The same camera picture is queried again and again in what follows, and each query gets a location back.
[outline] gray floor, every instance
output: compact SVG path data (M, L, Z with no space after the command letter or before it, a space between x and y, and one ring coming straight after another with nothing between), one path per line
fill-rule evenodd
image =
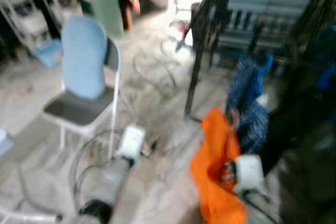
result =
M134 122L142 125L147 132L146 142L157 141L158 149L151 158L141 158L131 173L113 223L201 221L188 164L203 135L197 123L183 118L193 57L188 50L175 54L174 42L166 40L175 35L174 30L158 23L160 19L140 22L118 40L123 54L121 91L134 113L120 102L118 128ZM169 56L160 50L162 41ZM134 56L138 68L157 83L155 87L134 71ZM157 64L158 59L170 62L176 88L165 69ZM106 76L107 83L113 80L110 72ZM60 91L60 82L60 67L47 69L34 60L26 65L10 63L0 75L0 128L15 136L15 148L0 159L0 204L8 208L36 211L20 187L18 171L21 169L31 198L67 216L74 214L68 170L82 142L69 133L67 150L61 152L58 128L40 117L44 104ZM227 84L223 76L199 84L194 103L198 116L204 116L216 105L223 108Z

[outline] blue chair cushion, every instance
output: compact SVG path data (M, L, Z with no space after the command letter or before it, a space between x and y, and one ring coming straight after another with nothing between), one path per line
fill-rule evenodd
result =
M61 41L66 89L83 99L98 99L105 90L103 66L107 37L104 31L90 17L75 16L65 23Z

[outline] orange towel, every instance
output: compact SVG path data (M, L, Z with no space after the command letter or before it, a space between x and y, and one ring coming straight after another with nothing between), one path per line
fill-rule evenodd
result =
M190 170L197 184L200 208L207 224L245 224L246 210L229 190L234 185L219 182L220 168L240 155L239 144L230 124L219 109L213 109L203 120L205 141L194 156Z

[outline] chair leg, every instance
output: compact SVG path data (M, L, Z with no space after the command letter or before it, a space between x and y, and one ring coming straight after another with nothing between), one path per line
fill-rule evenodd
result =
M65 148L65 133L66 133L66 129L64 126L60 127L60 149L64 150Z

